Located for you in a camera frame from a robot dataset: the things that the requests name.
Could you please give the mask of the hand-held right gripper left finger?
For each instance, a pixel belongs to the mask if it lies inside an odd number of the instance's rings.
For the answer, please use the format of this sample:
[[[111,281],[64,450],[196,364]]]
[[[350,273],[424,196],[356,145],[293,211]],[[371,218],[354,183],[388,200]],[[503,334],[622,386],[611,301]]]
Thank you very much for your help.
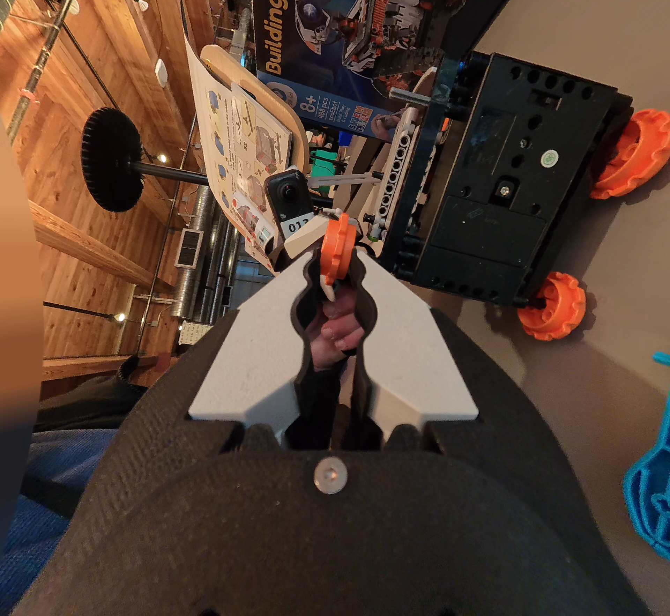
[[[245,428],[265,424],[283,443],[300,415],[295,384],[310,352],[294,308],[317,258],[315,250],[303,253],[229,315],[230,329],[189,407],[192,419],[240,422]]]

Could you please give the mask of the orange gear wheel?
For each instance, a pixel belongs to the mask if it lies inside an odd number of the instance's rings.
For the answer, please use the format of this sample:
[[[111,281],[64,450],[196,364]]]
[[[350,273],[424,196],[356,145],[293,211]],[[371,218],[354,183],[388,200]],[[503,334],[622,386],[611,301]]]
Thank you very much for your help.
[[[356,235],[356,222],[351,223],[346,213],[337,220],[329,220],[320,252],[321,281],[333,284],[347,276]]]

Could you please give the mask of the person's left hand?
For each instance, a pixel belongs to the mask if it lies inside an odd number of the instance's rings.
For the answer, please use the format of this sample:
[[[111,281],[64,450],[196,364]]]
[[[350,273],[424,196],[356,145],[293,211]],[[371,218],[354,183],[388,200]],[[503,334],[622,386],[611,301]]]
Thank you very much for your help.
[[[341,286],[334,301],[317,305],[316,315],[306,328],[314,371],[333,368],[356,349],[364,337],[364,328],[355,316],[356,290]]]

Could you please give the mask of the white vent grille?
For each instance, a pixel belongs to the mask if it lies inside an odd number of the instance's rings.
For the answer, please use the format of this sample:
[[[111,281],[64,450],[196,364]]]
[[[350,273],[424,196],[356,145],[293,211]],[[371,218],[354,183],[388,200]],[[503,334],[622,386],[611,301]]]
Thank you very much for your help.
[[[181,230],[178,251],[174,266],[180,269],[196,269],[204,231],[201,229],[183,228]]]

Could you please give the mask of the metal ceiling pipe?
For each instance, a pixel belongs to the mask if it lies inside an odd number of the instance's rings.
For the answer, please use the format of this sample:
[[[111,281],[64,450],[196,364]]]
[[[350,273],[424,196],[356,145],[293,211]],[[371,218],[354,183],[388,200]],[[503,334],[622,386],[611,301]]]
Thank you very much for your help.
[[[28,80],[20,91],[20,98],[13,112],[11,121],[7,126],[7,137],[11,146],[13,145],[19,132],[21,124],[23,123],[23,119],[25,118],[25,115],[34,100],[36,87],[44,73],[46,64],[50,58],[52,49],[55,46],[60,32],[66,25],[65,19],[70,11],[73,1],[74,0],[63,0],[63,2],[60,4],[60,8],[53,23],[51,23],[51,25],[47,25],[48,33],[37,58],[34,60],[34,64],[32,66]]]

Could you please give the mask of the long black holed beam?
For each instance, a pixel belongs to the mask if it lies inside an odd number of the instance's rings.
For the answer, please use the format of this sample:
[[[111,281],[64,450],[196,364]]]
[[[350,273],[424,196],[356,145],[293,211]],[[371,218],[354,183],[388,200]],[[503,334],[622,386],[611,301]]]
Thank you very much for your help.
[[[457,76],[459,64],[459,59],[445,58],[436,75],[431,92],[431,101],[424,112],[414,153],[380,257],[380,263],[390,273],[395,273],[397,270],[398,254],[407,232],[417,195],[421,191],[431,153],[436,145],[436,138],[441,131],[444,119],[449,116],[447,112],[449,95]]]

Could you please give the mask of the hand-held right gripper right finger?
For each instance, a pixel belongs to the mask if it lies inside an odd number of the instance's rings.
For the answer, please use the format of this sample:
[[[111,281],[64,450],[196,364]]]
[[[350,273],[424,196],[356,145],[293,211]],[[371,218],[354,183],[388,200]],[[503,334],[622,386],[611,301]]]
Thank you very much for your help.
[[[365,330],[357,351],[356,412],[385,441],[408,425],[470,421],[479,410],[428,304],[366,252],[350,262],[356,317]]]

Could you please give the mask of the person's leg in jeans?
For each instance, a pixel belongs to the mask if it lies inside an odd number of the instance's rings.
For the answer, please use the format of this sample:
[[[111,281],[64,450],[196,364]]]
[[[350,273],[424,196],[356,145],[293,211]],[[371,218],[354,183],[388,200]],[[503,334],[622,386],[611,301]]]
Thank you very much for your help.
[[[1,614],[9,614],[50,559],[115,429],[32,436],[23,480],[1,547]]]

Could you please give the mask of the open instruction manual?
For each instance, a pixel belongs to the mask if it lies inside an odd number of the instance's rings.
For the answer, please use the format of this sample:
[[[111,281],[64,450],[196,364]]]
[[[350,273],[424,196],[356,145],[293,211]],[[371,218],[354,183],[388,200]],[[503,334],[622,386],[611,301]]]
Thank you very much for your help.
[[[269,256],[281,238],[265,183],[291,167],[292,134],[239,85],[221,83],[184,42],[209,187],[247,254],[273,273]]]

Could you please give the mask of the narrow silver air ducts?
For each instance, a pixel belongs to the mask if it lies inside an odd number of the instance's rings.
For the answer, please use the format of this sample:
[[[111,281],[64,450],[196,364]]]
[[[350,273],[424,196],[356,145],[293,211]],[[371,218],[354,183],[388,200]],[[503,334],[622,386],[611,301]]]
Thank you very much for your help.
[[[178,269],[170,314],[190,322],[212,325],[221,315],[224,254],[237,230],[206,186],[197,188],[188,228],[204,231],[198,266],[196,269]]]

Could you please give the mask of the light blue plastic tool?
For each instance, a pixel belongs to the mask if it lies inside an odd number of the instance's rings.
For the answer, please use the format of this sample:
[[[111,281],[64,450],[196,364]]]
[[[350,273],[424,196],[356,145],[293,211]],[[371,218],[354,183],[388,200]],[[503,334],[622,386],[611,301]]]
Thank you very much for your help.
[[[669,560],[669,401],[655,444],[626,472],[626,509],[635,532],[666,561]]]

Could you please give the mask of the building block robot chassis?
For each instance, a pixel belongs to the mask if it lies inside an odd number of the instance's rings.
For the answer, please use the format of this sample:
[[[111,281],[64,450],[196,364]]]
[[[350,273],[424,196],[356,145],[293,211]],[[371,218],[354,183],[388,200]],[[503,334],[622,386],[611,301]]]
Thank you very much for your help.
[[[569,335],[586,295],[553,263],[590,199],[624,196],[666,165],[669,113],[634,111],[615,87],[475,51],[459,64],[447,112],[391,274],[515,308],[539,341]],[[382,228],[372,235],[383,243],[379,263],[421,125],[407,165],[391,160],[377,213],[364,218]]]

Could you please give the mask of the black round ceiling fixture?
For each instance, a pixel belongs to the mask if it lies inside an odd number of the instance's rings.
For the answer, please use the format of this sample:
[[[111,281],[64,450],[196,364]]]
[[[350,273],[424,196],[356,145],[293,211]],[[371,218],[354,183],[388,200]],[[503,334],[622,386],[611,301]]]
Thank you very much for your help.
[[[206,175],[142,162],[141,155],[138,130],[123,112],[102,107],[90,114],[82,131],[80,161],[88,192],[104,210],[123,213],[134,208],[146,175],[208,185]]]

